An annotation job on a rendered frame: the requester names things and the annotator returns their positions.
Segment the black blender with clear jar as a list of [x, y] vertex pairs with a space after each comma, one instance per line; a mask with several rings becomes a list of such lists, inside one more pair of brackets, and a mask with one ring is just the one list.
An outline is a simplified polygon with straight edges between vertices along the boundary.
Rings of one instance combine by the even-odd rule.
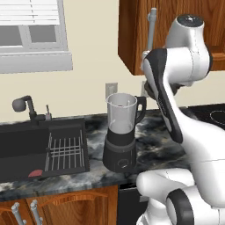
[[103, 164], [109, 171], [130, 172], [136, 165], [135, 126], [145, 116], [147, 100], [127, 93], [113, 93], [105, 102], [108, 129]]

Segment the black sink tap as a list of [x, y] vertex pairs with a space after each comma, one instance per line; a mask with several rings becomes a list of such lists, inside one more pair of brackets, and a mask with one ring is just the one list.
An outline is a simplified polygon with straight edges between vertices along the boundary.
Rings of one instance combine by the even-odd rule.
[[52, 114], [49, 112], [49, 107], [46, 105], [47, 113], [46, 114], [37, 114], [34, 110], [33, 99], [31, 96], [26, 95], [21, 98], [16, 98], [12, 101], [12, 108], [15, 112], [21, 113], [26, 109], [29, 109], [30, 121], [34, 125], [38, 125], [40, 121], [51, 120]]

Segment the black dishwasher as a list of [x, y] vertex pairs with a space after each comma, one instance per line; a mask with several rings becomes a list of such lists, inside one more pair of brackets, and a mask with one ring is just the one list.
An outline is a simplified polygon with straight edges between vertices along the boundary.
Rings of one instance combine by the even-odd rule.
[[149, 199], [137, 191], [135, 184], [119, 185], [117, 225], [136, 225]]

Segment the black kitchen sink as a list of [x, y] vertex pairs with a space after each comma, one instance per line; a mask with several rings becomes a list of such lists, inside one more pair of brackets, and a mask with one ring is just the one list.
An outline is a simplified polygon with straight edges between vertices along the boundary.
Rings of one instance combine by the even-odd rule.
[[43, 170], [42, 176], [34, 178], [48, 178], [45, 162], [47, 157], [48, 138], [51, 130], [76, 132], [82, 130], [85, 171], [90, 170], [88, 160], [85, 122], [83, 118], [41, 121], [37, 126], [30, 122], [6, 124], [0, 126], [0, 183], [32, 179], [28, 175], [34, 170]]

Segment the red sponge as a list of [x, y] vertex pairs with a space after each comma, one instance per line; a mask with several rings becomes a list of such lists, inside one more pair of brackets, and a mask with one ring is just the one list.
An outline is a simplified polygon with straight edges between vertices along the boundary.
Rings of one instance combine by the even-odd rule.
[[42, 176], [42, 172], [43, 172], [43, 170], [34, 170], [28, 175], [28, 177], [34, 178], [34, 177]]

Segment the black hob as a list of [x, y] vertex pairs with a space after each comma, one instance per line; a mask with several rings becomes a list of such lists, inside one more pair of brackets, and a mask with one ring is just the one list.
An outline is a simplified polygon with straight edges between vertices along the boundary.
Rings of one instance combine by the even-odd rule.
[[225, 130], [225, 104], [189, 106], [189, 110], [199, 120]]

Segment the wooden base cupboard door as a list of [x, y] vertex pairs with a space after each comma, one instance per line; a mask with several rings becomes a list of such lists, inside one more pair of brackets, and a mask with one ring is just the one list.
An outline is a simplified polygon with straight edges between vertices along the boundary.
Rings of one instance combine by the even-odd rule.
[[[35, 225], [32, 214], [26, 200], [16, 200], [19, 203], [18, 211], [26, 225]], [[18, 222], [11, 211], [15, 200], [0, 202], [0, 225], [18, 225]]]
[[35, 199], [43, 225], [117, 225], [116, 185]]

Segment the white window with blinds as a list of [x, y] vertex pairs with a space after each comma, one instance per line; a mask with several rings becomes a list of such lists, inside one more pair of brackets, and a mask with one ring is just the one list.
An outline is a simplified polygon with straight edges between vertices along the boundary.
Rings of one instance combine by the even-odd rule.
[[72, 69], [63, 0], [0, 0], [0, 74]]

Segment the grey wall socket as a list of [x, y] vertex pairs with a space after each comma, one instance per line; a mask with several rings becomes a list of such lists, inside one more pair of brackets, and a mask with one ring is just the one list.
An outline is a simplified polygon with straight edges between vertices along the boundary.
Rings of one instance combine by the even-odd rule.
[[118, 84], [117, 83], [107, 83], [105, 85], [105, 97], [108, 98], [113, 93], [118, 92]]

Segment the wooden wall cupboard door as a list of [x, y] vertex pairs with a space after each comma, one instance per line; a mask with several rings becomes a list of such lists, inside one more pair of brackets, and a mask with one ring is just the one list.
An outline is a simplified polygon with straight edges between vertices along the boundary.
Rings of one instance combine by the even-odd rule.
[[156, 8], [153, 47], [164, 45], [172, 21], [194, 14], [205, 22], [204, 40], [214, 58], [212, 70], [225, 70], [225, 0], [119, 0], [118, 55], [134, 76], [140, 76], [147, 48], [148, 13]]

